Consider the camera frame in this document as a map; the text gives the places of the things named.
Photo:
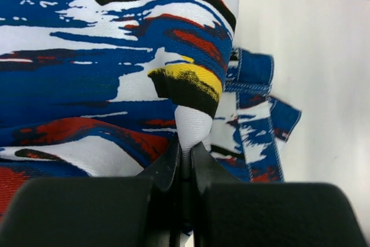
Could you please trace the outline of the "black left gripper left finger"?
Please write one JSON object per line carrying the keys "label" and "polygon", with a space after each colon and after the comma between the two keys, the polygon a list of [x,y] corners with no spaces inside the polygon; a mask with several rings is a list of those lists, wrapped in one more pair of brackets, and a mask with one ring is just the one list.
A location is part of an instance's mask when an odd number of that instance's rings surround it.
{"label": "black left gripper left finger", "polygon": [[1,221],[2,246],[179,246],[179,140],[134,177],[37,178]]}

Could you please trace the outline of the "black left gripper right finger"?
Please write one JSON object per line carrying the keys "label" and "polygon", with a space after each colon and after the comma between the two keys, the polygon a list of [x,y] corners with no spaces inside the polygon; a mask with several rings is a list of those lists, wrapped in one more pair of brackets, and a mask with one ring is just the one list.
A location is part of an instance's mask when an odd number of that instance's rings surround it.
{"label": "black left gripper right finger", "polygon": [[191,149],[195,246],[365,246],[344,193],[328,183],[247,183]]}

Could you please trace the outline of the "blue patterned trousers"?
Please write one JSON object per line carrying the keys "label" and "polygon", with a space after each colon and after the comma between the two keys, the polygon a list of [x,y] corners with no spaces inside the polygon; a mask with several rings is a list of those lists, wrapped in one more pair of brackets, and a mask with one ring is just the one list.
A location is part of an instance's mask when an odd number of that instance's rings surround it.
{"label": "blue patterned trousers", "polygon": [[239,0],[1,0],[1,221],[37,178],[135,177],[179,140],[245,182],[281,182],[299,110],[273,59],[233,44]]}

